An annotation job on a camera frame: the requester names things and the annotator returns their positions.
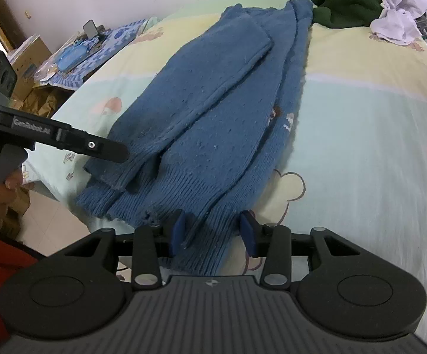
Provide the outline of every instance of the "white cloth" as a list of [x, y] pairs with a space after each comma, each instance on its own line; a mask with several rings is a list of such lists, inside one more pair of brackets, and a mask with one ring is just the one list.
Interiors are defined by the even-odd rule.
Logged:
[[427, 0], [383, 0], [381, 5], [381, 15], [370, 26], [378, 37], [408, 45], [421, 36], [415, 19], [427, 10]]

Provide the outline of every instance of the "pile of items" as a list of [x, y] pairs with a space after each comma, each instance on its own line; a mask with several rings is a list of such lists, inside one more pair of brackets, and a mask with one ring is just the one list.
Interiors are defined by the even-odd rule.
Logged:
[[41, 37], [30, 37], [7, 57], [18, 76], [10, 107], [50, 118], [72, 92], [35, 84], [33, 75], [40, 65], [51, 57], [51, 52]]

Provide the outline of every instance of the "bedsheet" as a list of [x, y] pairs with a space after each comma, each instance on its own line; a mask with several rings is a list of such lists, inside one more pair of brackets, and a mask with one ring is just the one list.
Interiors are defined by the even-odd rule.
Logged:
[[[169, 57], [232, 1], [254, 4], [219, 0], [204, 4], [206, 14], [189, 7], [158, 23], [108, 61], [54, 119], [106, 136]], [[427, 290], [427, 45], [399, 47], [369, 28], [314, 25], [294, 126], [295, 138], [252, 209], [257, 220], [296, 233], [326, 227], [409, 271]], [[90, 218], [74, 206], [89, 178], [86, 160], [38, 145], [28, 165], [90, 230], [129, 233], [121, 221]], [[259, 276], [262, 263], [247, 260], [236, 237], [220, 274]], [[293, 278], [306, 273], [306, 261], [293, 259]], [[417, 333], [427, 341], [427, 311]]]

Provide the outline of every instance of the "blue patterned cloth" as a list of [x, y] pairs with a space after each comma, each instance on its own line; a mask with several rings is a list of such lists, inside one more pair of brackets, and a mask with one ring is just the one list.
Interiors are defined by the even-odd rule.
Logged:
[[56, 73], [42, 85], [58, 86], [60, 88], [76, 91], [100, 66], [111, 59], [118, 51], [133, 41], [139, 28], [144, 25], [146, 19], [123, 25], [116, 29], [109, 29], [103, 34], [106, 36], [99, 51], [81, 62], [70, 73]]

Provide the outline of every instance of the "tiled floor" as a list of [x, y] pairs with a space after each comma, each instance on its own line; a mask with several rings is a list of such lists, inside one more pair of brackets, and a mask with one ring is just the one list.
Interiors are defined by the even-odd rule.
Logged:
[[[41, 254], [51, 255], [89, 234], [87, 227], [59, 202], [30, 191], [30, 203], [17, 240]], [[118, 274], [126, 281], [131, 280], [130, 269]]]

